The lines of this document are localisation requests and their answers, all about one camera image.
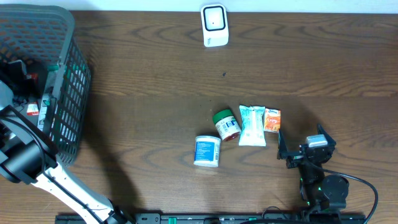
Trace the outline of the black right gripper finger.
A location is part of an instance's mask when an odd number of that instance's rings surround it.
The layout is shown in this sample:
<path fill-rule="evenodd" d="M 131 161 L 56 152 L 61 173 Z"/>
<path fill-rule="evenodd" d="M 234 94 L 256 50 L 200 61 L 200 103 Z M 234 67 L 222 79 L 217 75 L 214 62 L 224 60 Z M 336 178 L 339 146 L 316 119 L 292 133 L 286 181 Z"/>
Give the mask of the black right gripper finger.
<path fill-rule="evenodd" d="M 293 159 L 294 157 L 301 156 L 302 153 L 300 151 L 289 151 L 287 148 L 287 145 L 285 143 L 284 135 L 282 133 L 282 130 L 279 130 L 278 133 L 279 137 L 279 146 L 278 146 L 278 152 L 277 152 L 277 159 Z"/>
<path fill-rule="evenodd" d="M 323 129 L 321 124 L 317 124 L 317 132 L 318 132 L 318 134 L 324 135 L 328 146 L 330 146 L 330 147 L 336 146 L 336 141 Z"/>

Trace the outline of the red snack package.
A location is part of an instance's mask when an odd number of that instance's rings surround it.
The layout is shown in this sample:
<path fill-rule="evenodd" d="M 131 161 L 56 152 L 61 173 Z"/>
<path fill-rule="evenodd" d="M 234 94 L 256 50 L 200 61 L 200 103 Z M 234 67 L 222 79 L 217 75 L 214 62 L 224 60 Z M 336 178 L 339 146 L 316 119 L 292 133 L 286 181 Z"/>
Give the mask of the red snack package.
<path fill-rule="evenodd" d="M 31 83 L 31 87 L 33 88 L 33 92 L 35 98 L 29 101 L 27 107 L 27 115 L 28 116 L 36 116 L 39 114 L 39 107 L 37 104 L 37 96 L 39 95 L 39 74 L 38 73 L 28 73 L 26 75 L 27 79 Z"/>

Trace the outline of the green white wipes pack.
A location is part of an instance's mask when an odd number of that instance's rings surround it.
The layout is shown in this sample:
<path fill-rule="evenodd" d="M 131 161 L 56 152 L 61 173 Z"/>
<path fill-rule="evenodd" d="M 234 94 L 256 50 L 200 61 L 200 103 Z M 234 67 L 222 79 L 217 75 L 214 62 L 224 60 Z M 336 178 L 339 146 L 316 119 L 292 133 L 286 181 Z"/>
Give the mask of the green white wipes pack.
<path fill-rule="evenodd" d="M 263 116 L 264 106 L 239 106 L 242 125 L 239 146 L 266 147 Z"/>

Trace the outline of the orange Kleenex tissue pack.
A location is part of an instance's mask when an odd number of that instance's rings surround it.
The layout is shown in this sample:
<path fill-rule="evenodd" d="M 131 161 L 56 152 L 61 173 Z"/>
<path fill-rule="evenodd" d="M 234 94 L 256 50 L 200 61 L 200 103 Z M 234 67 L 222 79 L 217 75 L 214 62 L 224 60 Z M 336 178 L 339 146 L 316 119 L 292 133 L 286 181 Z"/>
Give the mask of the orange Kleenex tissue pack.
<path fill-rule="evenodd" d="M 264 131 L 278 133 L 281 125 L 280 110 L 266 108 L 264 113 Z"/>

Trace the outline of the green lid jar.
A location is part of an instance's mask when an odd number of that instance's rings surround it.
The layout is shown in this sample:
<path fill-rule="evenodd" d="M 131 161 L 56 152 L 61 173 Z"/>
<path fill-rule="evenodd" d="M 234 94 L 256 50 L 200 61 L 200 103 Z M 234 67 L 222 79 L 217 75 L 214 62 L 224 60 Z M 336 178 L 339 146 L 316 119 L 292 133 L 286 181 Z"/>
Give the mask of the green lid jar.
<path fill-rule="evenodd" d="M 212 119 L 222 141 L 230 141 L 241 134 L 241 128 L 231 110 L 220 111 Z"/>

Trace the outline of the white round tub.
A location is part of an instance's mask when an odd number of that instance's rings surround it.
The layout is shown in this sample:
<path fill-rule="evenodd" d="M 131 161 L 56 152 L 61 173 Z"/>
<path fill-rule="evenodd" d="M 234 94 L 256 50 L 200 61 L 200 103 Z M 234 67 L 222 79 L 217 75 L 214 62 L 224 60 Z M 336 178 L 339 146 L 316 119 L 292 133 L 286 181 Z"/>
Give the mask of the white round tub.
<path fill-rule="evenodd" d="M 195 156 L 193 164 L 203 167 L 218 167 L 221 139 L 214 136 L 195 138 Z"/>

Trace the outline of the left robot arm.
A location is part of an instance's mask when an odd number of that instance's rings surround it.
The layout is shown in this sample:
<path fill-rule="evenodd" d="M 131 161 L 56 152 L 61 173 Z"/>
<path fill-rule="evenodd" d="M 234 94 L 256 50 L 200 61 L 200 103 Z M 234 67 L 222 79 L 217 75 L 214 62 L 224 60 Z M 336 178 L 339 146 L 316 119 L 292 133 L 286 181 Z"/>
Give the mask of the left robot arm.
<path fill-rule="evenodd" d="M 85 185 L 57 160 L 56 145 L 13 106 L 24 78 L 20 60 L 1 64 L 1 175 L 57 197 L 86 223 L 134 223 L 130 215 Z"/>

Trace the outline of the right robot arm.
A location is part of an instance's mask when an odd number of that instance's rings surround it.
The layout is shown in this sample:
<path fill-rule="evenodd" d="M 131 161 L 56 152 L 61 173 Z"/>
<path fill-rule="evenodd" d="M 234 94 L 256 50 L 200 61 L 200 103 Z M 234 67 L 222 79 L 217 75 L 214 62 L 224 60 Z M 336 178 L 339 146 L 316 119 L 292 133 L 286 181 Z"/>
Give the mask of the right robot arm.
<path fill-rule="evenodd" d="M 279 131 L 278 159 L 286 160 L 288 169 L 300 173 L 300 194 L 308 203 L 301 216 L 309 219 L 314 213 L 337 213 L 346 207 L 349 182 L 337 174 L 325 175 L 322 165 L 335 150 L 336 141 L 319 124 L 317 134 L 306 138 L 299 150 L 288 150 L 282 131 Z"/>

